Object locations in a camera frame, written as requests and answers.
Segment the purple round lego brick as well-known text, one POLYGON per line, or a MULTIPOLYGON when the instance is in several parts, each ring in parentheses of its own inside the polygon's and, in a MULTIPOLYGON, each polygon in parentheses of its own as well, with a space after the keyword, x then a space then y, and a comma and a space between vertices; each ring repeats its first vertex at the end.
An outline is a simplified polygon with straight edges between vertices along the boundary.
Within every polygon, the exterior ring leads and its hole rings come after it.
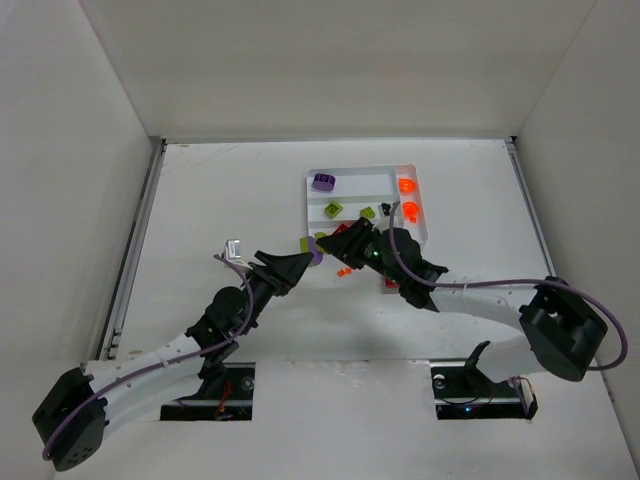
POLYGON ((332 192, 335 188, 336 178, 328 173, 318 172, 312 179, 311 186, 321 192, 332 192))

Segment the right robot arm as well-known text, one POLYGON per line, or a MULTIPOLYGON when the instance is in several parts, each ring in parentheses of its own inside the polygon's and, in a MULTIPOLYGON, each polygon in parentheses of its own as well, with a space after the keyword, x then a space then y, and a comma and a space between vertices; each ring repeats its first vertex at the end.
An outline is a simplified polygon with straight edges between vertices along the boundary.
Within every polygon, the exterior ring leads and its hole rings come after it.
POLYGON ((403 228, 379 230, 361 218, 316 244, 352 269, 368 267, 394 282, 400 296, 417 309, 516 329, 517 336, 508 341, 480 342, 467 359, 468 367, 494 383, 540 371, 579 382, 608 330, 591 306, 559 280, 488 287, 425 260, 419 243, 403 228))

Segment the small lime green lego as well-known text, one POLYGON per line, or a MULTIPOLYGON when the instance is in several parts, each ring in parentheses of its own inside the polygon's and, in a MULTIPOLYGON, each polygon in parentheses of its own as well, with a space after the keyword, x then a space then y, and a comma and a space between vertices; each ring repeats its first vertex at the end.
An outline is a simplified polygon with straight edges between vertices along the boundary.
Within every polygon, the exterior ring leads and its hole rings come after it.
POLYGON ((360 211, 360 216, 367 219, 375 217, 375 211, 371 207, 365 207, 360 211))

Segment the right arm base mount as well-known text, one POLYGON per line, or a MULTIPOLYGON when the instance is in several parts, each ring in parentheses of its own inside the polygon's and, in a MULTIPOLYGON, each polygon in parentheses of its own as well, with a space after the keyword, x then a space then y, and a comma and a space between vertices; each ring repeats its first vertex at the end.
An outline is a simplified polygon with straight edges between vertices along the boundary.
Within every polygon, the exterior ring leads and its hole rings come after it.
POLYGON ((517 376, 495 383, 477 368, 488 345, 489 341, 481 342, 467 359, 430 363, 438 420, 530 421, 537 414, 537 396, 529 379, 517 376))

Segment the orange flower lego piece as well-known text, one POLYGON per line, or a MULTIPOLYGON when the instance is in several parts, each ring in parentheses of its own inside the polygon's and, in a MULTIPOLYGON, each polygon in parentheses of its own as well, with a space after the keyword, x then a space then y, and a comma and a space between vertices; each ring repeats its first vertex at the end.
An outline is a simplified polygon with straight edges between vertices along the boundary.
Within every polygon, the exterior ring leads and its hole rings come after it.
POLYGON ((415 182, 410 178, 399 178, 398 189, 401 195, 410 195, 416 189, 415 182))

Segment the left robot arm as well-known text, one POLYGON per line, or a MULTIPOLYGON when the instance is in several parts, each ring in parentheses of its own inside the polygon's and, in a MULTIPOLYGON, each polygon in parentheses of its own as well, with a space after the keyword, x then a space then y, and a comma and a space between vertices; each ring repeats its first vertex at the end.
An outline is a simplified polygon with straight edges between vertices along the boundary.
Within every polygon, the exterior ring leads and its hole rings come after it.
POLYGON ((58 472, 79 466, 124 424, 168 402, 211 390, 240 336, 257 325, 274 297, 297 286, 310 253, 255 254, 242 284, 220 289, 200 319, 157 349, 97 373, 75 367, 62 374, 32 416, 42 457, 58 472))

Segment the lime green square lego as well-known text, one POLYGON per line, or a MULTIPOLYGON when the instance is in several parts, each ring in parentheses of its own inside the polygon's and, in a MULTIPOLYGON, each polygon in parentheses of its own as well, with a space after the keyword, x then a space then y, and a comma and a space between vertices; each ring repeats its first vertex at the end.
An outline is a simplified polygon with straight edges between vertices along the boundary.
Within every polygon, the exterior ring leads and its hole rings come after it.
POLYGON ((338 202, 331 202, 324 208, 324 214, 330 218, 336 218, 343 211, 343 206, 338 202))

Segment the small red lego brick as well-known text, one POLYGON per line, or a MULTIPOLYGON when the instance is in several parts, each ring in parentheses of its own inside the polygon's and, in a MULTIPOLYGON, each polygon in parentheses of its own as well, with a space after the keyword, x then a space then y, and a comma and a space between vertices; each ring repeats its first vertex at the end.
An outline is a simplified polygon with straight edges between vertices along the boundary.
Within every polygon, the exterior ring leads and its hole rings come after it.
POLYGON ((342 233, 342 232, 348 230, 348 228, 349 228, 348 225, 340 224, 340 226, 336 228, 336 230, 332 233, 332 235, 336 235, 336 234, 342 233))

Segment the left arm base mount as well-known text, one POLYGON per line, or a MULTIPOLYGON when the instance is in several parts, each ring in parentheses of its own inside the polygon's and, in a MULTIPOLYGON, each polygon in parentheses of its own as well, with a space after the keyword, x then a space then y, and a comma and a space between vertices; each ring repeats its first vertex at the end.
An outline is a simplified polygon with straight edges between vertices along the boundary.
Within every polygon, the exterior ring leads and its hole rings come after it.
POLYGON ((253 417, 255 363, 228 363, 219 379, 204 382, 194 395, 160 409, 165 422, 238 422, 253 417))

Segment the orange round lego piece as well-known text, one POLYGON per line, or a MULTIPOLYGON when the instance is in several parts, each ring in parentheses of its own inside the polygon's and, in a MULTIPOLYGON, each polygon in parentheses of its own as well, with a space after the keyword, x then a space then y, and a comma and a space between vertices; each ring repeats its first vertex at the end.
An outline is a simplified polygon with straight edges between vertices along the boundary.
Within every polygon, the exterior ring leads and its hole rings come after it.
POLYGON ((402 204, 402 212, 405 219, 411 223, 416 223, 418 220, 418 214, 420 213, 420 208, 416 203, 407 201, 402 204))

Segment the green and purple lego stack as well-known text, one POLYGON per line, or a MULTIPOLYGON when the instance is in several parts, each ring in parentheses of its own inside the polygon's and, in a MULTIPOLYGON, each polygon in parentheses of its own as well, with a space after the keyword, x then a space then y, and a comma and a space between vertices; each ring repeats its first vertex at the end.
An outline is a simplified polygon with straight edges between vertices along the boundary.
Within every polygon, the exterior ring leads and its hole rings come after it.
POLYGON ((310 253, 312 255, 311 266, 319 266, 323 259, 324 253, 317 246, 316 239, 313 236, 304 236, 299 239, 299 248, 301 253, 310 253))

